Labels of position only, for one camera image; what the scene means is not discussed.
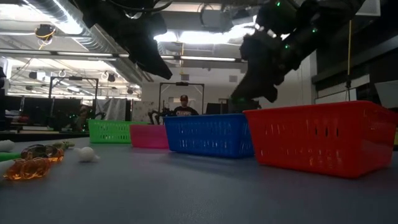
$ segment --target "black shirt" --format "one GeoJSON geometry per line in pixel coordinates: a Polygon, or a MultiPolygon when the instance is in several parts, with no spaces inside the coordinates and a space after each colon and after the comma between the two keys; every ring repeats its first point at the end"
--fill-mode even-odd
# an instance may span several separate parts
{"type": "Polygon", "coordinates": [[[197,111],[195,111],[195,109],[187,106],[187,107],[182,107],[179,106],[177,108],[174,109],[174,113],[177,116],[190,116],[190,115],[199,115],[197,111]]]}

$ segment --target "pink basket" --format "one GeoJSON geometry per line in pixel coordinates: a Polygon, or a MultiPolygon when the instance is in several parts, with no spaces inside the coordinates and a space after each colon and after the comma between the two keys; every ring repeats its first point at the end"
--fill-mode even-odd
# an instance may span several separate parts
{"type": "Polygon", "coordinates": [[[163,125],[130,125],[131,144],[146,149],[168,149],[166,128],[163,125]]]}

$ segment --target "blue basket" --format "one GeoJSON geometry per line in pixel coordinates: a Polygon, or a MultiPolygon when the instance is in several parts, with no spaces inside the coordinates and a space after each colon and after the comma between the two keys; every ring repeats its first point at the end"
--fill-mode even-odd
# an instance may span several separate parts
{"type": "Polygon", "coordinates": [[[241,158],[254,155],[243,114],[166,117],[171,151],[241,158]]]}

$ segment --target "person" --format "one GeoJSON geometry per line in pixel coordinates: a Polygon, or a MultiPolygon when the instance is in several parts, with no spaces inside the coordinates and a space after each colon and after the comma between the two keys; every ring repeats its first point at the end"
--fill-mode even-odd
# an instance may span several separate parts
{"type": "Polygon", "coordinates": [[[199,115],[195,109],[188,106],[188,96],[187,95],[182,95],[180,97],[180,101],[181,101],[181,106],[174,109],[174,113],[177,116],[199,115]]]}

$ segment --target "blue table surface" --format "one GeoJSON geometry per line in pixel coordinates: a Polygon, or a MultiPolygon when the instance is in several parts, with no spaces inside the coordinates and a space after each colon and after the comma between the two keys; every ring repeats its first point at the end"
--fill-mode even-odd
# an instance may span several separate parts
{"type": "MultiPolygon", "coordinates": [[[[17,143],[16,151],[51,142],[17,143]]],[[[0,181],[0,223],[398,223],[397,153],[389,169],[347,180],[254,159],[91,147],[99,163],[67,151],[43,179],[0,181]]]]}

